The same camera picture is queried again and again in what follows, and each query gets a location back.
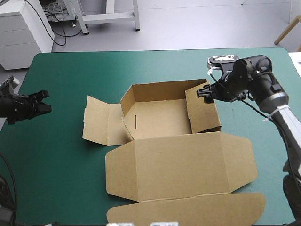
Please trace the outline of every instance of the cable tie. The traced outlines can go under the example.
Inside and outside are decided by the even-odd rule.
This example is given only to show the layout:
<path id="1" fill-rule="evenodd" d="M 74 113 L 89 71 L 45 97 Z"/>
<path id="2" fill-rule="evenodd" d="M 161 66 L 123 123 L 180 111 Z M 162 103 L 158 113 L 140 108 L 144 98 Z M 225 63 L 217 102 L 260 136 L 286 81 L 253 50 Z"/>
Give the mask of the cable tie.
<path id="1" fill-rule="evenodd" d="M 290 108 L 290 106 L 284 105 L 284 106 L 277 107 L 267 118 L 263 119 L 262 121 L 270 120 L 275 113 L 277 113 L 280 110 L 285 109 L 285 108 Z"/>

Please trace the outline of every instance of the white cabinet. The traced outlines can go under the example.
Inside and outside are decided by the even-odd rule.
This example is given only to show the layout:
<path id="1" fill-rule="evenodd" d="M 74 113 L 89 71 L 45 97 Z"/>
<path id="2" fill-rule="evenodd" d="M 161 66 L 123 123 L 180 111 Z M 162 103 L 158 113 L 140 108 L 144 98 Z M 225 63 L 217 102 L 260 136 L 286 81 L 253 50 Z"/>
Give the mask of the white cabinet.
<path id="1" fill-rule="evenodd" d="M 28 1 L 54 39 L 39 0 Z M 11 0 L 0 6 L 0 64 L 5 70 L 29 67 L 35 55 L 51 52 L 52 45 L 43 23 L 27 2 Z"/>

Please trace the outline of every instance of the wire on floor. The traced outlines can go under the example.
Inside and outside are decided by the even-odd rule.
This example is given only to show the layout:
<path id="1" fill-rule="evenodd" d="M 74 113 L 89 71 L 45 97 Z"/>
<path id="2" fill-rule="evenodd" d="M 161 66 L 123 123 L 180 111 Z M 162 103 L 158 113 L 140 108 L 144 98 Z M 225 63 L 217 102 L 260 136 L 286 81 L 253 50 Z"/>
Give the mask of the wire on floor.
<path id="1" fill-rule="evenodd" d="M 44 26 L 44 28 L 45 28 L 45 30 L 46 30 L 48 36 L 51 38 L 51 40 L 52 40 L 56 45 L 59 45 L 59 46 L 64 46 L 64 45 L 66 45 L 66 44 L 67 44 L 67 37 L 74 37 L 74 36 L 78 35 L 78 34 L 81 32 L 81 30 L 80 30 L 78 33 L 76 33 L 76 34 L 74 34 L 74 35 L 66 35 L 65 29 L 63 28 L 63 26 L 61 25 L 60 21 L 58 20 L 58 23 L 59 23 L 59 25 L 60 25 L 60 27 L 61 27 L 61 29 L 62 29 L 62 31 L 63 31 L 63 35 L 58 34 L 58 33 L 56 33 L 56 32 L 54 32 L 54 33 L 57 34 L 57 35 L 59 35 L 59 36 L 64 37 L 65 40 L 64 40 L 64 43 L 63 43 L 63 44 L 60 44 L 60 43 L 56 42 L 56 41 L 51 37 L 49 31 L 47 30 L 47 28 L 46 28 L 46 26 L 45 26 L 45 24 L 44 24 L 44 22 L 43 22 L 41 16 L 39 15 L 39 13 L 38 13 L 37 10 L 35 9 L 35 7 L 34 7 L 30 2 L 28 2 L 28 0 L 24 0 L 24 1 L 27 2 L 27 3 L 32 7 L 32 9 L 36 12 L 36 14 L 38 15 L 40 21 L 41 21 L 42 24 L 43 24 L 43 26 Z M 45 12 L 47 13 L 46 16 L 55 16 L 54 14 L 52 14 L 52 13 L 49 12 L 49 11 L 45 11 Z"/>

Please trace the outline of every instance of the wooden chair leg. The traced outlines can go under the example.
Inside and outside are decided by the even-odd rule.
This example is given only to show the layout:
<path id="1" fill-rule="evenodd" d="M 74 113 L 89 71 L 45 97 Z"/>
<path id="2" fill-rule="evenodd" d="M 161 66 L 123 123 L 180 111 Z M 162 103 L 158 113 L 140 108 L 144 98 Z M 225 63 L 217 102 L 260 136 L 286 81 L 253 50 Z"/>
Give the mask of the wooden chair leg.
<path id="1" fill-rule="evenodd" d="M 295 19 L 292 21 L 292 23 L 290 25 L 288 25 L 288 27 L 281 33 L 281 35 L 276 39 L 276 41 L 274 42 L 275 45 L 278 45 L 279 42 L 281 42 L 281 40 L 298 24 L 301 23 L 301 15 L 296 16 Z"/>

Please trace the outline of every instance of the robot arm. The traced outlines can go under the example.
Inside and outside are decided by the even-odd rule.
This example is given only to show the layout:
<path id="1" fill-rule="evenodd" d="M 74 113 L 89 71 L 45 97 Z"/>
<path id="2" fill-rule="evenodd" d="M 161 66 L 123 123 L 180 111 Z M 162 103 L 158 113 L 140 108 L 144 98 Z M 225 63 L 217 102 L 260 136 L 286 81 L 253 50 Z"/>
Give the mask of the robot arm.
<path id="1" fill-rule="evenodd" d="M 44 98 L 49 97 L 46 90 L 28 96 L 19 95 L 14 93 L 14 88 L 18 84 L 19 81 L 12 76 L 0 85 L 0 117 L 7 118 L 8 124 L 32 119 L 52 111 L 50 105 L 42 102 Z"/>
<path id="2" fill-rule="evenodd" d="M 301 123 L 288 106 L 289 96 L 272 73 L 271 60 L 263 55 L 244 59 L 215 56 L 208 59 L 208 68 L 211 76 L 212 70 L 221 70 L 222 76 L 199 89 L 198 97 L 211 103 L 213 99 L 233 102 L 248 96 L 276 125 L 288 154 L 284 170 L 290 177 L 284 179 L 285 194 L 296 220 L 301 220 Z"/>

